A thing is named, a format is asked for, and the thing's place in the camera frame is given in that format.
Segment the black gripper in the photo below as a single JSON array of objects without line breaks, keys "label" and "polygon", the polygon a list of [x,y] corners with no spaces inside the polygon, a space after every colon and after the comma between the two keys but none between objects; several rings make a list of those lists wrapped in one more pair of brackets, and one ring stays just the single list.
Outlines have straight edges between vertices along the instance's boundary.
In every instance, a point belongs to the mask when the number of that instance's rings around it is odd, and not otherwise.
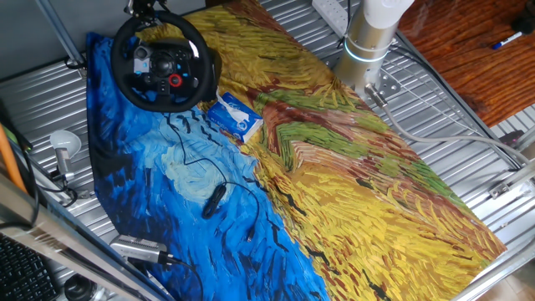
[{"label": "black gripper", "polygon": [[159,4],[164,10],[167,9],[166,0],[128,0],[124,8],[125,13],[133,13],[133,19],[139,25],[145,23],[155,23],[158,18],[155,15],[154,7]]}]

